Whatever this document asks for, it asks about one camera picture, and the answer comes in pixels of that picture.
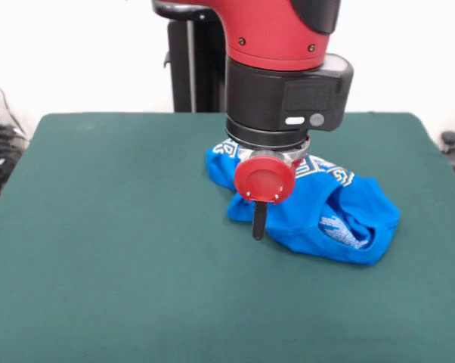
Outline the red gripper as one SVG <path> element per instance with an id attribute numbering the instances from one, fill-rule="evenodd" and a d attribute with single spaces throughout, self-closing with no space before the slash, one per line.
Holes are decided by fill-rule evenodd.
<path id="1" fill-rule="evenodd" d="M 305 157 L 305 149 L 289 151 L 239 149 L 240 159 L 234 171 L 234 187 L 246 200 L 255 201 L 252 237 L 265 235 L 267 203 L 280 203 L 295 187 L 296 169 Z"/>

